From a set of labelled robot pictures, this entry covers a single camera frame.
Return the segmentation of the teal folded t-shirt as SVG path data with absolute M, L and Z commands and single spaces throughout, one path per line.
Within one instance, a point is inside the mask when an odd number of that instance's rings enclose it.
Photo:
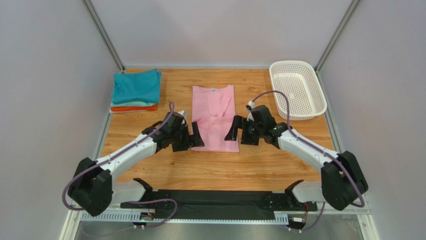
M 112 103 L 115 105 L 129 102 L 157 104 L 160 101 L 162 76 L 163 73 L 157 69 L 115 74 L 111 93 Z

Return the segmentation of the white plastic basket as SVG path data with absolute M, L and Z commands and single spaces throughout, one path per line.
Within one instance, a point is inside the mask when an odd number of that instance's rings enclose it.
M 323 115 L 327 102 L 314 68 L 300 60 L 274 62 L 269 67 L 274 100 L 279 115 L 291 121 L 305 121 Z

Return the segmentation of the black base mat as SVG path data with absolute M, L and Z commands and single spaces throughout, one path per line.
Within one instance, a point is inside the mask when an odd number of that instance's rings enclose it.
M 170 190 L 159 189 L 146 193 L 142 201 L 158 203 L 136 205 L 121 203 L 123 209 L 150 209 L 163 219 L 173 213 L 181 220 L 273 220 L 275 211 L 316 212 L 315 203 L 298 202 L 285 192 L 230 190 Z

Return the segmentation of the mint folded t-shirt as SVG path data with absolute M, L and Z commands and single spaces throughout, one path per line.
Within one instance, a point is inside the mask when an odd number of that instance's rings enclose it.
M 111 108 L 118 108 L 118 107 L 152 107 L 156 105 L 156 102 L 146 102 L 146 101 L 129 101 L 124 103 L 113 103 L 111 102 L 110 107 Z

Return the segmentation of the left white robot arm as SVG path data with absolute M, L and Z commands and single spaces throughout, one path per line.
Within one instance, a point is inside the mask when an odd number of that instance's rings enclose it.
M 188 126 L 183 111 L 170 111 L 163 121 L 144 129 L 134 140 L 97 160 L 80 161 L 74 177 L 66 187 L 67 195 L 79 210 L 90 216 L 102 214 L 111 205 L 142 200 L 147 188 L 140 180 L 117 182 L 117 178 L 139 161 L 172 147 L 173 152 L 203 147 L 199 126 Z

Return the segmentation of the left aluminium corner post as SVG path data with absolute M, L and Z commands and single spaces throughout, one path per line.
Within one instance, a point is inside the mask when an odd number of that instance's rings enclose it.
M 114 47 L 113 42 L 111 41 L 106 28 L 104 27 L 102 20 L 97 13 L 97 10 L 91 0 L 82 0 L 81 1 L 90 16 L 99 36 L 101 37 L 109 55 L 111 56 L 116 68 L 118 69 L 119 73 L 124 73 L 126 71 L 126 68 L 122 62 L 122 60 L 119 57 L 119 54 Z

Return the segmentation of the right aluminium corner post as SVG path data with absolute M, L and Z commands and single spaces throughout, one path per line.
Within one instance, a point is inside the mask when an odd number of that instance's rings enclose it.
M 350 2 L 348 8 L 346 9 L 343 17 L 341 18 L 339 24 L 337 25 L 337 28 L 333 32 L 326 48 L 324 49 L 317 65 L 315 67 L 316 73 L 319 73 L 322 70 L 322 68 L 324 67 L 324 65 L 326 64 L 327 59 L 329 58 L 330 54 L 332 53 L 335 45 L 338 43 L 340 37 L 344 33 L 347 25 L 351 21 L 353 15 L 355 14 L 355 12 L 356 12 L 356 10 L 357 10 L 357 8 L 358 8 L 358 6 L 361 2 L 362 2 L 361 0 L 352 0 Z

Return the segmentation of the orange folded t-shirt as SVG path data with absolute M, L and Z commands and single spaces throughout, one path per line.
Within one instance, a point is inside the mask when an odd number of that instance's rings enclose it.
M 139 111 L 156 111 L 158 108 L 157 104 L 154 104 L 152 106 L 118 106 L 118 107 L 111 107 L 110 110 L 112 112 L 139 112 Z

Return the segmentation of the pink t-shirt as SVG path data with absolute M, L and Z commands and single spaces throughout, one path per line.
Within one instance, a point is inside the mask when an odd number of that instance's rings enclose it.
M 236 115 L 235 89 L 192 87 L 191 119 L 197 123 L 204 146 L 194 147 L 198 152 L 238 153 L 237 141 L 225 140 Z

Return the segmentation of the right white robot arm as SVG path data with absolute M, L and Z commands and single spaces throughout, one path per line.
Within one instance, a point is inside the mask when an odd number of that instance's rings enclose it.
M 288 123 L 277 123 L 265 105 L 248 107 L 248 117 L 234 116 L 225 141 L 236 141 L 238 130 L 242 130 L 241 144 L 257 146 L 259 140 L 289 152 L 319 174 L 319 181 L 298 180 L 285 193 L 299 203 L 323 202 L 335 210 L 342 211 L 349 205 L 362 208 L 362 195 L 368 183 L 356 156 L 345 151 L 339 153 L 309 140 Z

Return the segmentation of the aluminium corner post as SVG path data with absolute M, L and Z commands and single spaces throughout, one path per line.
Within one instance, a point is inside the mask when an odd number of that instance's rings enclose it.
M 119 54 L 114 47 L 113 42 L 111 41 L 106 28 L 104 27 L 102 20 L 97 13 L 97 10 L 91 0 L 82 0 L 81 1 L 90 16 L 99 36 L 101 37 L 109 55 L 111 56 L 116 68 L 118 69 L 119 73 L 124 73 L 126 71 L 126 68 L 122 62 L 122 60 L 119 57 Z
M 315 67 L 316 73 L 319 73 L 322 70 L 322 68 L 324 67 L 324 65 L 326 64 L 327 59 L 329 58 L 330 54 L 332 53 L 335 45 L 338 43 L 340 37 L 344 33 L 347 25 L 351 21 L 353 15 L 355 14 L 355 12 L 356 12 L 356 10 L 357 10 L 357 8 L 358 8 L 358 6 L 361 2 L 362 2 L 361 0 L 352 0 L 350 2 L 348 8 L 346 9 L 343 17 L 341 18 L 339 24 L 337 25 L 337 28 L 333 32 L 326 48 L 324 49 L 317 65 Z

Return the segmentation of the aluminium frame rail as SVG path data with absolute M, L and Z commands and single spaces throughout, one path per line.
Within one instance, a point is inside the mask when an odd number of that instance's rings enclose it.
M 371 212 L 299 202 L 286 191 L 149 189 L 142 203 L 71 212 L 63 240 L 377 240 Z

